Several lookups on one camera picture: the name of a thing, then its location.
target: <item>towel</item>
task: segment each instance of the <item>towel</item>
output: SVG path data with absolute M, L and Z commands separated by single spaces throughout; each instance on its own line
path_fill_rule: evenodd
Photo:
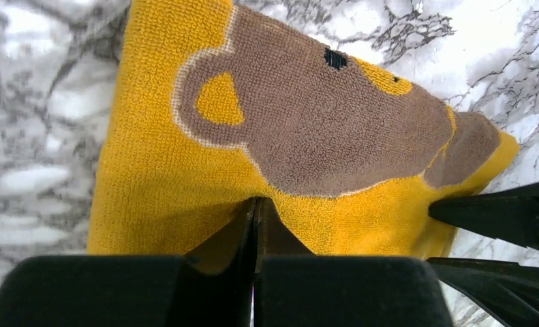
M 135 0 L 91 254 L 187 253 L 252 197 L 322 255 L 448 255 L 430 203 L 518 151 L 481 114 L 230 0 Z

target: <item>marble surface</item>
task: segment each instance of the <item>marble surface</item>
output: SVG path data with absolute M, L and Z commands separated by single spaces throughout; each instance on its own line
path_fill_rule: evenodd
M 519 156 L 488 191 L 539 181 L 539 0 L 242 3 L 516 136 Z M 128 5 L 0 0 L 0 280 L 32 255 L 84 251 Z M 539 266 L 537 251 L 466 231 L 452 256 Z M 499 326 L 444 292 L 456 326 Z

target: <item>yellow triangle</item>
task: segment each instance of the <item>yellow triangle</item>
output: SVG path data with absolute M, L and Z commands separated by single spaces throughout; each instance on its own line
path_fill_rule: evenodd
M 228 72 L 210 79 L 201 89 L 197 99 L 199 113 L 214 123 L 240 125 L 245 117 L 239 108 L 239 100 L 233 77 Z

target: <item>towel fold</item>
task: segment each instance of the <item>towel fold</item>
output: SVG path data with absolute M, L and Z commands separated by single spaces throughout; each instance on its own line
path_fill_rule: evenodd
M 482 191 L 514 138 L 230 0 L 136 0 L 88 251 L 186 253 L 272 198 L 317 254 L 447 255 L 430 203 Z

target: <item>black spot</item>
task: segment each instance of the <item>black spot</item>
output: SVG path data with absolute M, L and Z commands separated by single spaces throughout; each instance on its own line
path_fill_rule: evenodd
M 329 65 L 337 70 L 348 65 L 348 60 L 339 52 L 325 49 L 324 59 Z

